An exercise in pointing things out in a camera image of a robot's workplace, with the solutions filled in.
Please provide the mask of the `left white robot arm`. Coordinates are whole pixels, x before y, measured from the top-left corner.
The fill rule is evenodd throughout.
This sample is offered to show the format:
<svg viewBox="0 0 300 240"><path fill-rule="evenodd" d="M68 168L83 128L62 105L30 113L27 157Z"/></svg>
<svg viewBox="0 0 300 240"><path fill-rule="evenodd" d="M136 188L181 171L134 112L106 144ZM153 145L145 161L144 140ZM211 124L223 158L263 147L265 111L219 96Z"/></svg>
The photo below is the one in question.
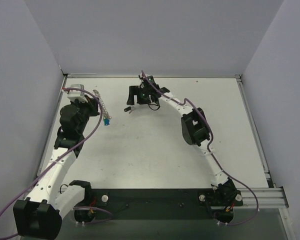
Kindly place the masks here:
<svg viewBox="0 0 300 240"><path fill-rule="evenodd" d="M75 204L86 206L93 194L81 186L70 188L70 196L59 196L59 187L78 158L87 138L83 135L91 117L102 116L97 97L84 95L72 99L60 110L60 127L46 168L35 180L32 190L13 206L17 233L23 237L54 240L65 215Z"/></svg>

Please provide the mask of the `metal disc with keyrings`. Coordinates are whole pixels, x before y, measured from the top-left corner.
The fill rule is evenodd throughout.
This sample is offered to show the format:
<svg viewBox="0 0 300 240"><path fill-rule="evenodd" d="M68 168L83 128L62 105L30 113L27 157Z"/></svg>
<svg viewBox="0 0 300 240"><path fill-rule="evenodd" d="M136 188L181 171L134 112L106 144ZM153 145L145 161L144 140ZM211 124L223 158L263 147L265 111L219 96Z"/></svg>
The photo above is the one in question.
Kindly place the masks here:
<svg viewBox="0 0 300 240"><path fill-rule="evenodd" d="M93 94L98 98L98 100L99 100L99 102L101 104L101 108L102 108L102 111L103 111L103 119L104 120L111 120L112 117L109 115L109 112L108 112L108 110L106 108L106 105L105 105L105 103L104 103L104 101L103 101L103 99L101 97L101 94L96 89L93 89L92 91L93 91Z"/></svg>

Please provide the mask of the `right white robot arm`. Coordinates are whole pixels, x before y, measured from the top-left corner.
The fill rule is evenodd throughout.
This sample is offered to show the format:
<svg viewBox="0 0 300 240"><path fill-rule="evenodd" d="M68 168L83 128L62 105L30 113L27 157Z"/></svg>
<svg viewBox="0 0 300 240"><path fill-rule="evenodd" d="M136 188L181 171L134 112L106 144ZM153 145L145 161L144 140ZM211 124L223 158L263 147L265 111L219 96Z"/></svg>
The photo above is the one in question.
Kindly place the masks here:
<svg viewBox="0 0 300 240"><path fill-rule="evenodd" d="M201 108L197 108L189 100L179 100L169 89L160 87L155 83L152 75L139 76L140 85L129 87L127 107L125 111L132 111L134 105L147 105L149 108L160 108L160 103L167 103L177 110L181 118L181 133L184 141L203 157L203 163L209 174L213 190L213 199L219 201L223 210L229 213L233 210L238 195L236 186L231 178L224 172L221 165L213 156L210 147L213 140L211 128Z"/></svg>

